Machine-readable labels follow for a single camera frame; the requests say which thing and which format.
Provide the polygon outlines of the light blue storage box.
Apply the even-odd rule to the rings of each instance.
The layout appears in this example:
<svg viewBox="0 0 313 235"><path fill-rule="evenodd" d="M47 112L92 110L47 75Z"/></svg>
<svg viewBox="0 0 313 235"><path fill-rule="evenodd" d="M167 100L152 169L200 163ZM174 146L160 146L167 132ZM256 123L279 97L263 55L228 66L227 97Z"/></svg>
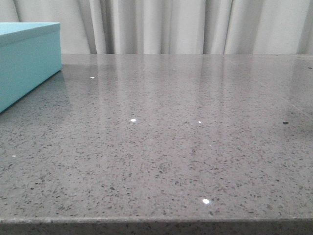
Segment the light blue storage box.
<svg viewBox="0 0 313 235"><path fill-rule="evenodd" d="M62 69L60 23L0 24L0 110Z"/></svg>

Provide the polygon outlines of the grey pleated curtain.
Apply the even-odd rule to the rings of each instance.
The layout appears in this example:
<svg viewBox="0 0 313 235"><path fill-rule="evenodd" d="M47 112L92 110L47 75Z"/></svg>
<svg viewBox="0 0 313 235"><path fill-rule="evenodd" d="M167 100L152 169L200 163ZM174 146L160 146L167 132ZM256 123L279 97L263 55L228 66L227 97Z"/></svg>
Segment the grey pleated curtain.
<svg viewBox="0 0 313 235"><path fill-rule="evenodd" d="M3 0L2 22L58 22L69 54L312 54L310 0Z"/></svg>

